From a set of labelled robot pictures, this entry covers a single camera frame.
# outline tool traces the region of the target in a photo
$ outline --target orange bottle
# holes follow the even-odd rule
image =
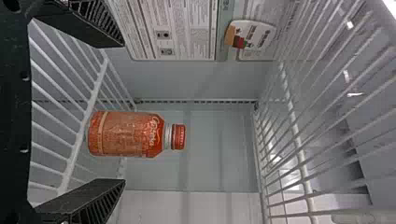
[[[170,125],[157,114],[98,111],[88,128],[88,149],[95,156],[154,158],[165,149],[183,149],[185,134],[185,125]]]

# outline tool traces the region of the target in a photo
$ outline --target red bottle cap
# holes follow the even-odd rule
[[[184,149],[186,143],[186,126],[183,124],[172,125],[172,149]]]

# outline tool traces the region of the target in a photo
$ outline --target bottle label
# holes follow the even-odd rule
[[[162,151],[163,119],[138,112],[97,112],[89,132],[90,152],[97,155],[154,157]]]

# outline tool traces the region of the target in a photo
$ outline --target white panel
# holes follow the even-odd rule
[[[126,49],[106,52],[128,90],[142,98],[257,98],[271,64],[141,63],[131,61]]]
[[[257,224],[261,218],[259,194],[126,190],[118,224]]]
[[[127,189],[258,192],[246,110],[159,114],[187,125],[186,148],[154,159],[128,158]]]

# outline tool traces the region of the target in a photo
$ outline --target wire rack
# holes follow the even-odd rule
[[[396,175],[396,50],[381,15],[361,0],[290,4],[298,10],[253,112],[264,217],[394,221],[381,192]]]
[[[136,106],[102,49],[39,21],[29,29],[33,149],[28,199],[37,206],[95,178],[123,176],[124,159],[91,156],[85,132],[92,112],[134,111]]]

